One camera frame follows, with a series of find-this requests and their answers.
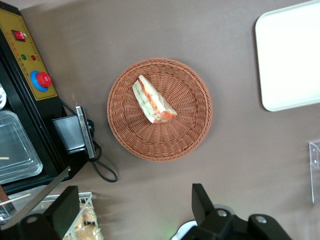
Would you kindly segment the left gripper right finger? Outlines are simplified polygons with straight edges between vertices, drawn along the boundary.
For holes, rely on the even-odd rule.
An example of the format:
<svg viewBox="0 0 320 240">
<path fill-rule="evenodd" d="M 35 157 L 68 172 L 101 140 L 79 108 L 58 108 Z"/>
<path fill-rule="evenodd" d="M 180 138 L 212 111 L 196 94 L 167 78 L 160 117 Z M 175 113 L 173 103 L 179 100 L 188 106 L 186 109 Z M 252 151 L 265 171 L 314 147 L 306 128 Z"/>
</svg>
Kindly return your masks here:
<svg viewBox="0 0 320 240">
<path fill-rule="evenodd" d="M 192 185 L 191 208 L 196 226 L 186 233 L 187 240 L 290 240 L 273 217 L 252 214 L 243 220 L 229 210 L 215 207 L 200 183 Z"/>
</svg>

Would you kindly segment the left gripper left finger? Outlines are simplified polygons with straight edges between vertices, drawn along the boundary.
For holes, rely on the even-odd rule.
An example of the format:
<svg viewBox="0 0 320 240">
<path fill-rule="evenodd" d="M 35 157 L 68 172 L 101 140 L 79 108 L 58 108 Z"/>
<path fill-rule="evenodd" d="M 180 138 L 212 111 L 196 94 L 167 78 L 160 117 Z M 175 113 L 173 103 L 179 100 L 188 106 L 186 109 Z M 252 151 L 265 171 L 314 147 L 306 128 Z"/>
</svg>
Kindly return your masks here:
<svg viewBox="0 0 320 240">
<path fill-rule="evenodd" d="M 80 211 L 79 190 L 68 186 L 44 211 L 26 216 L 19 224 L 22 240 L 61 240 Z"/>
</svg>

